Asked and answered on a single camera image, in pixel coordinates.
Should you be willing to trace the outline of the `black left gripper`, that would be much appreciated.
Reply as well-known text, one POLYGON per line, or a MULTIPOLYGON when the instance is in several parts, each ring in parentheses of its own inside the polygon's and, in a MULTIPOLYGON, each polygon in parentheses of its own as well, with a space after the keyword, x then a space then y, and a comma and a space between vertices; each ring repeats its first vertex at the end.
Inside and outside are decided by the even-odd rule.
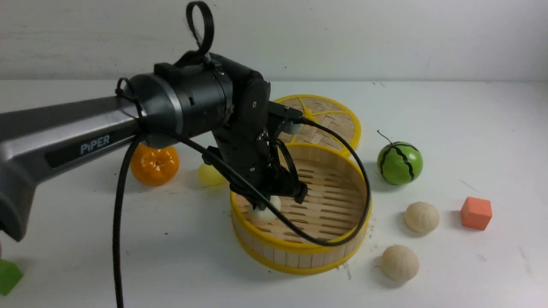
POLYGON ((296 126, 267 126, 262 129, 222 126, 212 130, 217 147, 207 149, 221 158, 264 197, 251 197, 250 210, 263 211, 277 195, 303 203, 308 187, 299 180, 288 148, 280 133, 295 134, 296 126))

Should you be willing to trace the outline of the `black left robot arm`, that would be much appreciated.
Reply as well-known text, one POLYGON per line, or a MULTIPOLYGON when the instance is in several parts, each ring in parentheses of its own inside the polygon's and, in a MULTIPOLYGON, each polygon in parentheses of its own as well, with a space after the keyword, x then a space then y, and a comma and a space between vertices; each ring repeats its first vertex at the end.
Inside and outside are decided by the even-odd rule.
POLYGON ((269 100, 262 74, 218 54, 189 65, 156 64, 115 96, 1 114, 1 230, 26 235, 36 187, 131 142, 151 148, 212 132, 217 156, 257 191, 304 201, 307 185, 282 167, 274 146, 303 114, 269 100))

